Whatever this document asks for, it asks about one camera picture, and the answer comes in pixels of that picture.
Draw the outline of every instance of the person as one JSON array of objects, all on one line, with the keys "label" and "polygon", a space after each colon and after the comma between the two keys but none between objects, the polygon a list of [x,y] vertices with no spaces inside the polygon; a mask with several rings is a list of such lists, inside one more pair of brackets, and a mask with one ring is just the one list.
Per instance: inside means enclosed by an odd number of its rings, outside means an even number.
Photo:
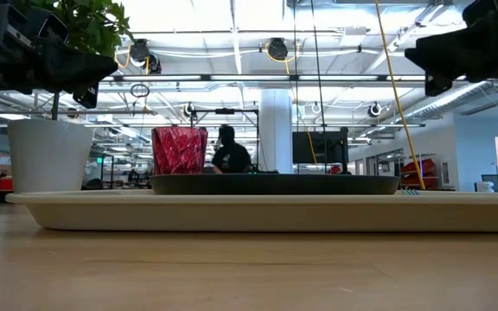
[{"label": "person", "polygon": [[251,169],[251,156],[247,149],[234,141],[233,127],[222,125],[219,140],[222,144],[213,157],[213,171],[216,174],[246,173]]}]

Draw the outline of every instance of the table surface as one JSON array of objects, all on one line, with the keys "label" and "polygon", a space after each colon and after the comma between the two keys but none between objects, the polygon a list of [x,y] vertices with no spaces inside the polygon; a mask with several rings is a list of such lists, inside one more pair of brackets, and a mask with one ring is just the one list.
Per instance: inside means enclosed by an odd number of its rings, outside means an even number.
[{"label": "table surface", "polygon": [[498,234],[60,232],[4,205],[0,310],[493,311]]}]

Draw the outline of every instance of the black shirt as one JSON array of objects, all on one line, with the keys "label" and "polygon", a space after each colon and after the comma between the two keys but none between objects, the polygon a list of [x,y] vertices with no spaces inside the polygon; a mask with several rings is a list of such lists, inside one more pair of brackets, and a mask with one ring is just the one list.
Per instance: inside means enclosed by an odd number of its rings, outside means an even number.
[{"label": "black shirt", "polygon": [[251,166],[251,157],[245,147],[234,143],[216,151],[213,165],[222,173],[245,173],[247,167]]}]

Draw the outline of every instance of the white tray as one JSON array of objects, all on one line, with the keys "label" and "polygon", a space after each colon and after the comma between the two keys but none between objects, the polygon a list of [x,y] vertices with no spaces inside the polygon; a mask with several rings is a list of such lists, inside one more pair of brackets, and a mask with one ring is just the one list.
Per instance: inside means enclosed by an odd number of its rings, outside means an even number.
[{"label": "white tray", "polygon": [[43,227],[223,232],[498,232],[498,194],[154,195],[151,190],[10,194]]}]

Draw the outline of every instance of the white pot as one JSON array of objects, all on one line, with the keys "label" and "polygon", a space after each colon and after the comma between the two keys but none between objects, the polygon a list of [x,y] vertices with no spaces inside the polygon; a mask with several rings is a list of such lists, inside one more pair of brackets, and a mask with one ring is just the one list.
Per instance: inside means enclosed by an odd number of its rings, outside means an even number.
[{"label": "white pot", "polygon": [[53,120],[10,121],[8,129],[15,193],[81,189],[92,129]]}]

